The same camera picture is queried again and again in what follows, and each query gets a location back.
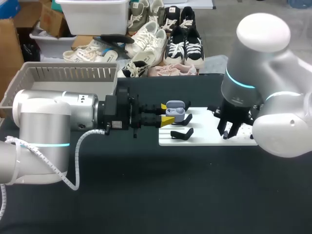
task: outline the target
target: robotic arm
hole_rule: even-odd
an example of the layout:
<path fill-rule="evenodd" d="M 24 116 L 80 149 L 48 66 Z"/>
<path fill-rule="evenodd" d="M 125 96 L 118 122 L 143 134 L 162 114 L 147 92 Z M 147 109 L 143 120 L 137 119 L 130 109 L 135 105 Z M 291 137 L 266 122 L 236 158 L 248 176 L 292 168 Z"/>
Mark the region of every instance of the robotic arm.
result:
<path fill-rule="evenodd" d="M 237 27 L 233 52 L 221 86 L 224 97 L 218 130 L 228 138 L 242 123 L 253 124 L 253 137 L 267 152 L 296 157 L 312 150 L 312 66 L 288 48 L 291 33 L 280 18 L 258 13 Z M 263 106 L 255 120 L 250 108 Z"/>

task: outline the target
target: dark table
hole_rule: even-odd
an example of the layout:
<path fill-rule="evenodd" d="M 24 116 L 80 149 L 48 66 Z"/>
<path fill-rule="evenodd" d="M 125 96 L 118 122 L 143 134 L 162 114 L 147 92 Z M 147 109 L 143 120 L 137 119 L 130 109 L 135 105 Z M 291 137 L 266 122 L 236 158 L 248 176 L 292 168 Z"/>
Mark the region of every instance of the dark table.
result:
<path fill-rule="evenodd" d="M 148 104 L 218 105 L 222 75 L 120 80 Z M 71 134 L 69 178 L 74 181 Z M 19 136 L 6 119 L 4 137 Z M 160 147 L 144 127 L 92 135 L 80 149 L 77 192 L 63 182 L 7 186 L 1 234 L 311 234 L 312 156 L 259 147 Z"/>

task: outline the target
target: gray plastic basket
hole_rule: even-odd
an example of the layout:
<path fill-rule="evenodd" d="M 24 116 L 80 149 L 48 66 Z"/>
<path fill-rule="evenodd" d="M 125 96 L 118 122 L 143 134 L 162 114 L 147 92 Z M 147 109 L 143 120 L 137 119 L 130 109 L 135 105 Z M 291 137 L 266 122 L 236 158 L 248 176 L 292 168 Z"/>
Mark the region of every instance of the gray plastic basket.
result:
<path fill-rule="evenodd" d="M 117 71 L 117 63 L 26 62 L 10 82 L 0 109 L 12 116 L 14 97 L 22 89 L 91 93 L 105 100 L 116 91 Z"/>

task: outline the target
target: black sneaker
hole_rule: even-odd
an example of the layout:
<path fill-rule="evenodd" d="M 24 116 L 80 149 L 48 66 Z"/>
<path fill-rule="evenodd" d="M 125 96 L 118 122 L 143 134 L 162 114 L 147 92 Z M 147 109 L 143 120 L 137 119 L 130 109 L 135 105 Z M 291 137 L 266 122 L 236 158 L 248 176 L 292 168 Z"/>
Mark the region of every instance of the black sneaker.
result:
<path fill-rule="evenodd" d="M 172 30 L 179 25 L 180 25 L 180 8 L 176 6 L 165 8 L 164 26 L 162 26 L 161 28 L 166 31 L 167 36 L 169 37 Z"/>
<path fill-rule="evenodd" d="M 164 54 L 164 63 L 183 64 L 184 60 L 184 35 L 183 29 L 177 26 L 173 29 L 167 42 L 166 52 Z"/>
<path fill-rule="evenodd" d="M 183 9 L 181 13 L 181 24 L 180 27 L 187 32 L 191 27 L 196 28 L 195 12 L 190 6 Z"/>
<path fill-rule="evenodd" d="M 194 65 L 196 69 L 202 68 L 204 65 L 204 49 L 201 37 L 195 28 L 187 31 L 185 38 L 185 61 L 187 66 Z"/>
<path fill-rule="evenodd" d="M 153 51 L 142 51 L 118 71 L 117 77 L 141 77 L 152 66 L 155 59 Z"/>

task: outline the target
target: cable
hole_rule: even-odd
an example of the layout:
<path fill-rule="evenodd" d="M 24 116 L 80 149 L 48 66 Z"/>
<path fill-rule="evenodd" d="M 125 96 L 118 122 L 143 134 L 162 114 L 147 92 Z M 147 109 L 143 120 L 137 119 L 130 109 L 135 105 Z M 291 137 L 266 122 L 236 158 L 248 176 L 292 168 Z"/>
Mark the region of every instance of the cable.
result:
<path fill-rule="evenodd" d="M 84 133 L 78 140 L 76 149 L 75 149 L 75 171 L 76 171 L 76 185 L 74 185 L 72 182 L 70 182 L 66 176 L 63 175 L 63 173 L 53 165 L 52 162 L 50 162 L 39 150 L 37 147 L 33 146 L 31 143 L 28 143 L 24 140 L 15 138 L 15 137 L 8 137 L 5 143 L 14 143 L 19 141 L 20 145 L 25 146 L 27 149 L 29 149 L 31 152 L 33 152 L 35 155 L 37 155 L 40 159 L 42 159 L 53 171 L 56 173 L 72 190 L 76 191 L 79 188 L 80 185 L 80 174 L 79 174 L 79 149 L 81 146 L 82 141 L 89 136 L 90 134 L 100 134 L 105 135 L 105 131 L 102 129 L 96 129 L 96 130 L 90 130 L 86 133 Z M 1 186 L 1 194 L 2 194 L 2 206 L 0 210 L 0 220 L 3 217 L 5 207 L 6 207 L 6 190 L 5 185 L 0 184 Z"/>
<path fill-rule="evenodd" d="M 5 185 L 0 184 L 1 187 L 1 196 L 2 196 L 2 205 L 1 205 L 1 210 L 0 210 L 0 220 L 2 219 L 6 207 L 6 190 L 5 190 Z"/>

